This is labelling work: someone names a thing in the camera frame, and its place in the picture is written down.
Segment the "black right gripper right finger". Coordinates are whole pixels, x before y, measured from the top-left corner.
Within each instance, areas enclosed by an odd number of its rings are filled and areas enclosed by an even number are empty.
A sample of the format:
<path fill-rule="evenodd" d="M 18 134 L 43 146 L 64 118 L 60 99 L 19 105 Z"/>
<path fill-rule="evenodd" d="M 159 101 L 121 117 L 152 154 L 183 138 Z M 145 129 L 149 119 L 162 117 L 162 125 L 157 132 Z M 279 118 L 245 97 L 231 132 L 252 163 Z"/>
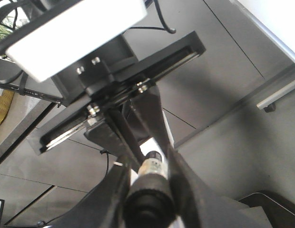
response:
<path fill-rule="evenodd" d="M 269 228 L 265 213 L 246 212 L 218 196 L 171 146 L 167 149 L 169 184 L 177 214 L 186 228 Z"/>

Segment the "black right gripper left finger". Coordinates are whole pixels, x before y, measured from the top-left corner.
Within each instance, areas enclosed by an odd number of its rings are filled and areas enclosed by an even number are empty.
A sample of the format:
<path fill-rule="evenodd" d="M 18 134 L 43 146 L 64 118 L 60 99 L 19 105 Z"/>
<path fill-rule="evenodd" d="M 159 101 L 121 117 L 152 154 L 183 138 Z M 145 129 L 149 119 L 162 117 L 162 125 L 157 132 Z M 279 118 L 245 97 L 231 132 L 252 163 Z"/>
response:
<path fill-rule="evenodd" d="M 130 186 L 130 166 L 116 162 L 106 177 L 52 228 L 120 228 Z"/>

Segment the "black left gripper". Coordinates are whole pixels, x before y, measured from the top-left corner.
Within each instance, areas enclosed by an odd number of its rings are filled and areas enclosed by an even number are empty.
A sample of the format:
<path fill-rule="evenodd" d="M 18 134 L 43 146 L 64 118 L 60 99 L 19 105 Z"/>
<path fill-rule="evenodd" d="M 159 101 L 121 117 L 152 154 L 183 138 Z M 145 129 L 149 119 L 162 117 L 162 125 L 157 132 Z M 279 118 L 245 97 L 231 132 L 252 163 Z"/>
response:
<path fill-rule="evenodd" d="M 138 171 L 144 156 L 137 140 L 150 136 L 167 157 L 174 149 L 157 82 L 204 52 L 192 31 L 138 60 L 125 37 L 116 36 L 55 76 L 65 109 L 32 131 L 28 142 L 37 154 L 43 154 L 84 130 L 89 141 L 116 157 L 127 156 Z"/>

